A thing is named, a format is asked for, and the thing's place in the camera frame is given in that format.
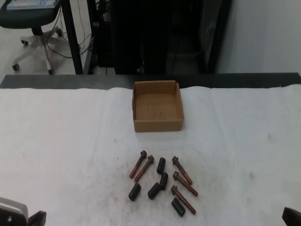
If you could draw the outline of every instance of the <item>chair seat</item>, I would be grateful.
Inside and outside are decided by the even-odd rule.
[[[53,22],[60,4],[55,8],[7,10],[7,0],[0,9],[0,26],[10,29],[38,28]]]

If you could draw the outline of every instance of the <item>bolt head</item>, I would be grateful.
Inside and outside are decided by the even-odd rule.
[[[174,192],[178,189],[178,186],[173,185],[171,188],[171,193],[174,194]]]
[[[141,154],[141,156],[143,156],[143,158],[146,158],[147,153],[145,150],[141,151],[140,154]]]
[[[152,156],[152,155],[150,155],[149,157],[148,157],[148,159],[151,161],[151,163],[154,163],[154,157]]]
[[[173,174],[174,179],[176,180],[177,176],[179,175],[179,172],[175,171]]]
[[[178,157],[174,157],[174,158],[173,158],[173,163],[174,163],[175,161],[178,161],[178,160],[179,160]]]

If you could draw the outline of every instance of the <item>office chair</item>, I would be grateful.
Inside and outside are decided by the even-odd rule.
[[[42,26],[53,22],[57,16],[60,4],[55,8],[44,9],[26,9],[26,10],[7,10],[7,5],[10,0],[6,0],[0,9],[0,26],[9,29],[27,29],[31,28],[33,36],[21,37],[21,42],[24,46],[28,46],[27,50],[18,58],[16,58],[12,67],[14,71],[19,71],[19,62],[28,57],[38,46],[41,47],[46,61],[49,74],[54,74],[54,69],[49,62],[46,51],[47,41],[49,44],[57,44],[63,42],[68,44],[68,41],[59,40],[52,36],[57,33],[59,37],[63,35],[62,30],[55,27],[52,31],[43,32]]]

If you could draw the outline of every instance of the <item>dirt spot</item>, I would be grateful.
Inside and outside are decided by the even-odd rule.
[[[254,180],[254,178],[255,178],[255,174],[254,174],[253,172],[250,172],[250,174],[249,174],[249,178],[250,178],[250,180]]]

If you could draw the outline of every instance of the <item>keyboard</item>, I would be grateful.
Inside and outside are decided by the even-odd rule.
[[[12,0],[7,10],[54,8],[59,0]]]

